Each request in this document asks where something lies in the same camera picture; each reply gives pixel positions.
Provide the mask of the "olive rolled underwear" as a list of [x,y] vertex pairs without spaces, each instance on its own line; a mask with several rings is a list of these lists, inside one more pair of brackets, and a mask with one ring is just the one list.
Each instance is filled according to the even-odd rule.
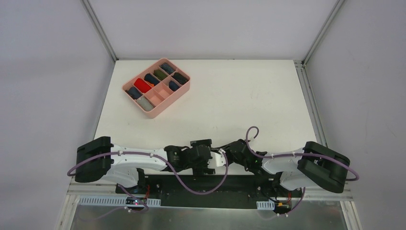
[[154,70],[153,73],[160,81],[163,81],[167,77],[167,74],[158,69]]

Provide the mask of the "grey underwear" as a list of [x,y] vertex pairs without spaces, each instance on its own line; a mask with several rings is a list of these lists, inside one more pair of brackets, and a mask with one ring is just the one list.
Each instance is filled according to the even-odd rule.
[[136,99],[136,103],[146,112],[149,112],[154,109],[153,104],[144,96]]

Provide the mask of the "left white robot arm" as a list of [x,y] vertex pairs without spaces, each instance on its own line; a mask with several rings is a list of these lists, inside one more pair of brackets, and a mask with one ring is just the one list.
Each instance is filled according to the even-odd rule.
[[169,145],[159,149],[137,149],[120,146],[103,136],[77,148],[76,165],[68,171],[75,182],[106,180],[140,194],[145,190],[143,170],[177,174],[192,169],[194,173],[212,173],[228,167],[226,152],[211,148],[211,140],[195,141],[191,146]]

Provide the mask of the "red rolled underwear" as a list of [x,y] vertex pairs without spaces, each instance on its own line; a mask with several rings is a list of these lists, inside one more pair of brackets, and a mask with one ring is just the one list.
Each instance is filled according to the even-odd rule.
[[133,85],[141,92],[147,93],[149,90],[152,89],[151,85],[148,84],[144,79],[137,78]]

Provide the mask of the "aluminium frame rail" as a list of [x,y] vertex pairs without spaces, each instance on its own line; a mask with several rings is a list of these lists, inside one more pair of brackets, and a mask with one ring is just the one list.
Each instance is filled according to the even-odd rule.
[[111,195],[115,194],[116,184],[106,180],[99,180],[91,183],[79,183],[71,179],[68,195]]

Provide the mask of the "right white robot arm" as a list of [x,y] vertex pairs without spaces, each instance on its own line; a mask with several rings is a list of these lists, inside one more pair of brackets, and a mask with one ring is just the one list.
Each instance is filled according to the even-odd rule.
[[299,187],[318,186],[342,193],[350,170],[350,159],[314,141],[290,152],[254,152],[248,142],[239,139],[223,145],[229,163],[259,177],[272,178],[272,191],[284,196]]

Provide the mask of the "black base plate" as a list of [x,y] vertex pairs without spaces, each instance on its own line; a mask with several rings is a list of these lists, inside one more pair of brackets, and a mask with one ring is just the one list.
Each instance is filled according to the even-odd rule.
[[140,185],[127,188],[137,197],[159,199],[162,207],[256,209],[257,202],[300,198],[302,189],[288,191],[268,177],[255,175],[182,175],[185,189],[174,175],[147,175]]

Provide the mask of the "small navy rolled underwear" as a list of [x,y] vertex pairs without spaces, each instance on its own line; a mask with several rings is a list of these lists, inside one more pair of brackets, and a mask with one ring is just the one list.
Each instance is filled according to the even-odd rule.
[[174,82],[174,81],[170,81],[168,83],[168,87],[173,91],[177,91],[180,87]]

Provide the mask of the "pink divided organizer tray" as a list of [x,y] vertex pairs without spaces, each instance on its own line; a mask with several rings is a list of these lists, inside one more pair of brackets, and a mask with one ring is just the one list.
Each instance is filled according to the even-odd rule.
[[[168,74],[166,73],[161,67],[160,65],[163,63],[168,63],[169,65],[171,65],[175,71],[172,74]],[[154,70],[161,70],[162,72],[164,72],[165,74],[167,74],[167,77],[160,81],[155,75],[154,75]],[[184,84],[181,85],[179,84],[175,79],[173,79],[173,74],[175,72],[178,72],[180,74],[182,74],[184,77],[186,77],[189,81]],[[137,103],[136,100],[133,100],[128,94],[127,94],[127,90],[129,90],[131,87],[134,87],[133,83],[135,82],[135,80],[137,78],[142,78],[144,79],[144,76],[146,74],[150,73],[151,75],[153,75],[155,78],[157,78],[160,83],[156,86],[151,85],[152,89],[149,90],[147,93],[142,93],[142,96],[144,96],[145,98],[147,98],[154,106],[154,109],[146,112],[144,111]],[[168,83],[170,81],[174,81],[180,88],[173,92],[169,87],[168,87]],[[175,65],[172,61],[170,61],[167,58],[161,58],[159,59],[157,62],[155,62],[154,64],[152,64],[151,66],[149,66],[148,68],[146,68],[144,71],[142,71],[140,74],[132,77],[129,81],[127,81],[126,83],[124,83],[122,85],[122,91],[127,95],[128,98],[130,98],[130,100],[138,107],[141,109],[141,111],[146,115],[146,117],[148,118],[155,118],[157,117],[160,113],[162,113],[165,109],[167,109],[170,105],[172,105],[176,100],[178,100],[181,96],[183,96],[189,89],[190,89],[190,84],[191,84],[191,78],[188,74],[186,74],[183,70],[181,70],[177,65]]]

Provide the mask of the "striped rolled underwear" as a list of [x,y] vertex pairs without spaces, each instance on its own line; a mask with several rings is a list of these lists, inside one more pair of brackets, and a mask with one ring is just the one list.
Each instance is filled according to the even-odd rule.
[[175,71],[175,69],[174,69],[171,65],[169,65],[168,63],[166,63],[166,62],[163,63],[163,64],[161,64],[160,67],[161,67],[166,73],[168,73],[169,75],[172,74],[172,73]]

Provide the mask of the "black rolled underwear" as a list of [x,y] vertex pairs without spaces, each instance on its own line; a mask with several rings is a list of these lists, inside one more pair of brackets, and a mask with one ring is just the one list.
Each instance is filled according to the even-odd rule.
[[181,85],[184,85],[189,81],[186,77],[178,72],[175,72],[172,77]]

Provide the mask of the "dark blue rolled underwear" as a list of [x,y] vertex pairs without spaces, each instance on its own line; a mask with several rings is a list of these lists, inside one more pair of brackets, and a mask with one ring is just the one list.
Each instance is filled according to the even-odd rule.
[[133,100],[137,100],[142,96],[142,93],[136,87],[131,87],[126,92]]

